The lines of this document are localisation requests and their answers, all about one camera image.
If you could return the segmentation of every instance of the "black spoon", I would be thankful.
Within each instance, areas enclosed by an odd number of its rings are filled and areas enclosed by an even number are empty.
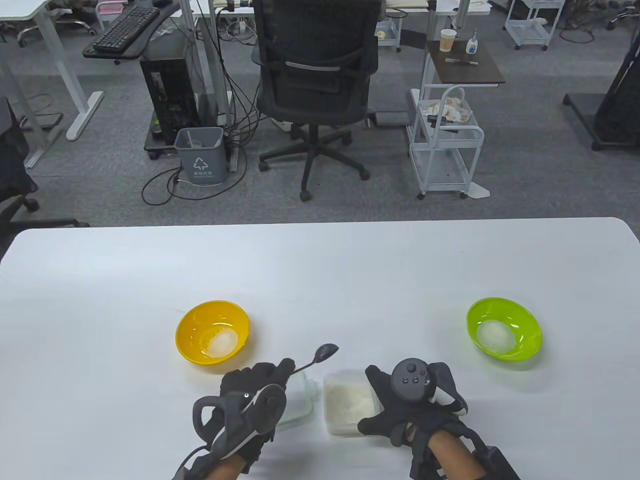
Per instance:
[[[316,350],[316,354],[314,355],[313,362],[311,362],[310,364],[305,365],[304,367],[300,367],[297,370],[294,370],[292,375],[294,373],[301,372],[302,370],[304,370],[306,368],[309,368],[313,364],[319,364],[320,362],[324,362],[327,358],[329,358],[334,353],[336,353],[338,351],[338,348],[339,348],[338,345],[332,344],[332,343],[326,343],[324,345],[320,345],[318,347],[318,350]]]

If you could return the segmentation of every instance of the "bottle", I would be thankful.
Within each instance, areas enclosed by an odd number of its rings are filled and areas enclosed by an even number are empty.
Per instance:
[[[473,55],[478,51],[478,38],[477,38],[478,30],[474,30],[474,36],[472,36],[467,42],[467,53],[469,55]]]

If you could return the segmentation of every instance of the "gray trash can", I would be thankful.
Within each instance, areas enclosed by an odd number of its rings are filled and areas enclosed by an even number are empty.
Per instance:
[[[190,182],[212,185],[227,179],[223,135],[224,130],[220,127],[192,127],[178,132],[173,147],[180,155],[182,168]]]

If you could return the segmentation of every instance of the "hand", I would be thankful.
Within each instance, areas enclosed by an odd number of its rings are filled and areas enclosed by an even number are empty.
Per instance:
[[[255,364],[253,368],[247,367],[242,370],[234,370],[222,378],[220,396],[224,396],[228,392],[247,392],[250,397],[253,397],[262,387],[272,383],[276,383],[286,389],[287,380],[289,380],[295,368],[294,361],[290,358],[285,358],[277,367],[274,364],[260,363]],[[209,446],[224,424],[223,412],[215,408],[211,414],[211,419],[204,425],[204,433]],[[243,473],[247,473],[253,462],[258,460],[262,446],[268,440],[272,440],[273,435],[274,432],[272,431],[266,435],[256,436],[237,451],[237,454],[246,462]]]
[[[381,435],[389,437],[392,445],[409,445],[408,434],[412,436],[411,426],[415,426],[422,434],[424,442],[440,430],[460,436],[458,433],[464,424],[453,413],[436,404],[425,401],[420,404],[402,400],[391,389],[391,376],[380,371],[375,365],[365,370],[371,387],[376,392],[384,410],[369,419],[358,423],[358,430],[363,435]]]

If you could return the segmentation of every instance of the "keyboard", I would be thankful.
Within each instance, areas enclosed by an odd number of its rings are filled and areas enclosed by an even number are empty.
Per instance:
[[[97,52],[123,53],[158,15],[159,8],[130,6],[93,43],[93,49]]]

